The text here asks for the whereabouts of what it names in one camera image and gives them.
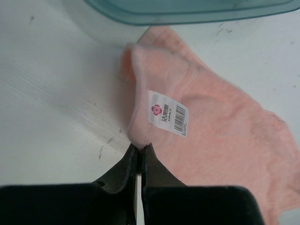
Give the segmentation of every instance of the barcode sticker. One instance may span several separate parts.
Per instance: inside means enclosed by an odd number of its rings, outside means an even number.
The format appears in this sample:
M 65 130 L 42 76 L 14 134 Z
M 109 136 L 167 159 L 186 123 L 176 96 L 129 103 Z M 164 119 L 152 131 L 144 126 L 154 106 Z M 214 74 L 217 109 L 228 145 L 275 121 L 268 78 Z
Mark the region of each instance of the barcode sticker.
M 155 91 L 149 91 L 149 122 L 160 129 L 187 137 L 188 108 Z

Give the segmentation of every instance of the teal container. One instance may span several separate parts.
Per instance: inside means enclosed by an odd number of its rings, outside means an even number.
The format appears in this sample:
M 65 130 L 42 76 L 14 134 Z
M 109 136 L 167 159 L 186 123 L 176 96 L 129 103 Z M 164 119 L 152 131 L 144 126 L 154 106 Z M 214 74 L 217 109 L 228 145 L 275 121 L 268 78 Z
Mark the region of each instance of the teal container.
M 121 23 L 206 23 L 274 15 L 300 8 L 300 0 L 85 0 Z

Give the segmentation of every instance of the logo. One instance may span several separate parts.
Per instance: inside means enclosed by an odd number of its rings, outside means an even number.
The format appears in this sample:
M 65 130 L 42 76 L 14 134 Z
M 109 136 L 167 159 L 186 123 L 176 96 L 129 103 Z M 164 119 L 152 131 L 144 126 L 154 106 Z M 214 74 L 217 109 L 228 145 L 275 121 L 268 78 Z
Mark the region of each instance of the logo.
M 163 111 L 159 105 L 152 106 L 151 110 L 153 111 L 154 115 L 156 115 L 156 116 L 161 114 Z

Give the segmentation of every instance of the pink towel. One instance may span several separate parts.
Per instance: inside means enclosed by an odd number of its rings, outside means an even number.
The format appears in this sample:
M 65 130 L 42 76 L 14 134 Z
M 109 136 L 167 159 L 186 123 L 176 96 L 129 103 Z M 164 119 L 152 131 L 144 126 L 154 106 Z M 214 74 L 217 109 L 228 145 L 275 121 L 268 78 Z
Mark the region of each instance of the pink towel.
M 130 141 L 152 143 L 158 159 L 187 185 L 239 185 L 255 196 L 267 225 L 300 207 L 300 155 L 287 125 L 212 72 L 168 27 L 128 44 L 119 75 L 136 81 Z M 189 110 L 187 137 L 149 122 L 149 91 Z

